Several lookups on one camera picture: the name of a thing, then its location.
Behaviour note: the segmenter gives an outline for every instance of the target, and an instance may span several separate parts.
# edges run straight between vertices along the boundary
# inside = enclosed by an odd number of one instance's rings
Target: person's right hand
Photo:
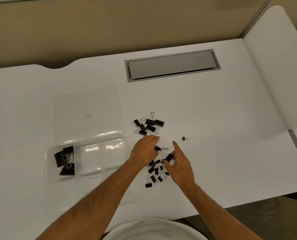
[[[173,141],[173,145],[175,150],[171,154],[175,156],[174,164],[170,165],[168,161],[164,160],[164,167],[181,189],[189,188],[195,184],[191,163],[175,141]]]

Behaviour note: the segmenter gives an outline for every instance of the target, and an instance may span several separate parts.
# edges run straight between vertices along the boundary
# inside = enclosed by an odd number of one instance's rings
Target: white shirt
[[[103,240],[207,240],[201,233],[178,222],[146,218],[114,228]]]

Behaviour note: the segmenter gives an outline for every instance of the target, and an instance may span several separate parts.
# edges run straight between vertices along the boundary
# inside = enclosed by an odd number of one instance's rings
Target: pile of binder clips
[[[159,155],[161,155],[163,157],[163,159],[160,160],[157,157],[155,157],[154,160],[151,161],[150,164],[147,166],[147,168],[148,168],[147,171],[149,172],[149,174],[152,174],[154,172],[154,175],[146,176],[146,184],[145,184],[146,188],[150,188],[153,186],[151,181],[155,185],[158,184],[159,182],[162,182],[163,181],[162,175],[164,175],[164,179],[166,179],[167,176],[170,175],[166,171],[165,167],[163,166],[163,162],[164,162],[164,160],[170,162],[174,158],[174,156],[171,153],[169,153],[167,155],[166,153],[163,152],[163,150],[169,150],[168,148],[155,146],[154,150],[157,151],[159,153]]]
[[[54,154],[57,167],[62,167],[62,171],[59,175],[62,176],[74,176],[75,166],[72,162],[74,160],[74,149],[73,146],[63,148],[62,151]]]
[[[143,136],[149,136],[152,132],[158,135],[158,130],[164,125],[163,121],[154,120],[154,112],[151,112],[149,119],[143,117],[140,120],[134,120],[134,123],[138,127],[138,129],[134,130],[134,133],[139,133]]]

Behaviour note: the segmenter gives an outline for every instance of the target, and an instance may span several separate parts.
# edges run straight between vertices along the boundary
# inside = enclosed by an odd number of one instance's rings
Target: floor
[[[297,200],[276,197],[227,208],[235,218],[264,240],[297,240]],[[215,240],[199,215],[176,220]]]

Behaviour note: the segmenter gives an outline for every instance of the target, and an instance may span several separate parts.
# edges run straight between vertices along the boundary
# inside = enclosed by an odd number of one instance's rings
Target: forearm
[[[198,185],[184,186],[181,189],[203,218],[216,240],[261,239],[212,200]]]
[[[37,240],[100,239],[141,167],[128,159],[115,173],[51,224]]]

